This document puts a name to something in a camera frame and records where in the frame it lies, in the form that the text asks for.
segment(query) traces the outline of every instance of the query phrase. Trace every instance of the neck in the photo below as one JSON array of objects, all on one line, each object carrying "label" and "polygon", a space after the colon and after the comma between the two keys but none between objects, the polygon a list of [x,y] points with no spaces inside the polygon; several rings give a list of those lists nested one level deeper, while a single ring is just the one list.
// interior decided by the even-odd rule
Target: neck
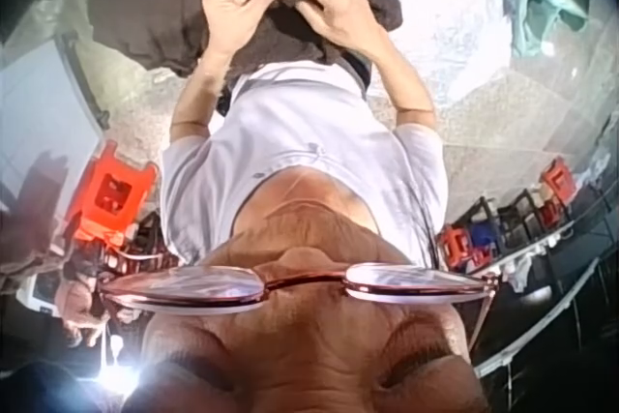
[{"label": "neck", "polygon": [[295,204],[319,205],[378,233],[374,218],[361,198],[329,175],[303,166],[287,168],[262,183],[239,210],[232,232],[243,232]]}]

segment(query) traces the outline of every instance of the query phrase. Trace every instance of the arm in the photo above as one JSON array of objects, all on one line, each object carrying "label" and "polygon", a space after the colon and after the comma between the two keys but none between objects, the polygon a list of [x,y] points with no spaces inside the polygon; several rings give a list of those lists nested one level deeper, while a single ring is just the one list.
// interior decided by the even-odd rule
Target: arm
[{"label": "arm", "polygon": [[209,122],[223,89],[225,74],[232,56],[217,54],[209,48],[188,79],[181,97],[174,107],[170,125],[170,143],[188,135],[210,136]]},{"label": "arm", "polygon": [[274,0],[202,0],[209,43],[174,108],[170,142],[188,135],[210,136],[208,125],[234,54],[255,33]]},{"label": "arm", "polygon": [[316,1],[322,9],[305,1],[296,8],[316,33],[364,54],[376,65],[398,112],[398,125],[417,123],[434,130],[434,105],[424,83],[378,24],[368,0]]},{"label": "arm", "polygon": [[383,36],[380,46],[369,50],[367,57],[376,65],[396,109],[396,125],[416,123],[436,131],[434,104],[426,86],[384,30]]}]

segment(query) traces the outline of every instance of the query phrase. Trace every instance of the red plastic stool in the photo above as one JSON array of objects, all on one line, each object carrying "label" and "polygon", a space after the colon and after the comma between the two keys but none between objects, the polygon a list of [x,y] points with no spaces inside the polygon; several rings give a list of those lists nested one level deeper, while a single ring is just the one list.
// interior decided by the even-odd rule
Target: red plastic stool
[{"label": "red plastic stool", "polygon": [[447,266],[451,270],[461,265],[473,254],[473,246],[466,229],[446,225],[438,240],[443,246]]},{"label": "red plastic stool", "polygon": [[542,173],[540,181],[550,188],[563,205],[567,205],[576,192],[572,172],[561,157],[552,161],[550,167]]},{"label": "red plastic stool", "polygon": [[542,223],[547,229],[557,226],[561,221],[561,207],[557,205],[557,202],[558,199],[548,200],[542,208],[540,208]]},{"label": "red plastic stool", "polygon": [[117,249],[123,246],[125,232],[157,179],[158,169],[152,162],[141,170],[121,162],[114,155],[116,145],[108,140],[101,156],[91,161],[67,220],[79,216],[75,239],[99,238]]}]

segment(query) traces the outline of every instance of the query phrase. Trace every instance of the eyeglasses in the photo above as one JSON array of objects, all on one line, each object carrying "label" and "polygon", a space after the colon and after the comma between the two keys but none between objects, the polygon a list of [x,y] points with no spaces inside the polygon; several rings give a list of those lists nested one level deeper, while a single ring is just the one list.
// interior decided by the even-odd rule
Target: eyeglasses
[{"label": "eyeglasses", "polygon": [[360,300],[398,305],[459,304],[484,299],[471,350],[496,293],[498,279],[470,278],[412,265],[361,263],[344,271],[301,273],[263,280],[253,270],[230,266],[189,266],[126,276],[100,286],[102,297],[124,307],[178,315],[211,315],[254,310],[271,292],[312,282],[339,282]]}]

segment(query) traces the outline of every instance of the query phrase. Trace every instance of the white t-shirt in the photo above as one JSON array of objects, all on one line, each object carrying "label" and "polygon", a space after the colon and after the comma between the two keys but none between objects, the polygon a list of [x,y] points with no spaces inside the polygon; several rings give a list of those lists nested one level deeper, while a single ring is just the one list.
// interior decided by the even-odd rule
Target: white t-shirt
[{"label": "white t-shirt", "polygon": [[167,246],[187,263],[203,258],[230,238],[251,193],[291,166],[343,183],[366,203],[383,239],[412,263],[430,265],[424,219],[437,233],[447,207],[439,135],[413,124],[389,131],[346,70],[312,62],[242,76],[216,133],[184,137],[163,152]]}]

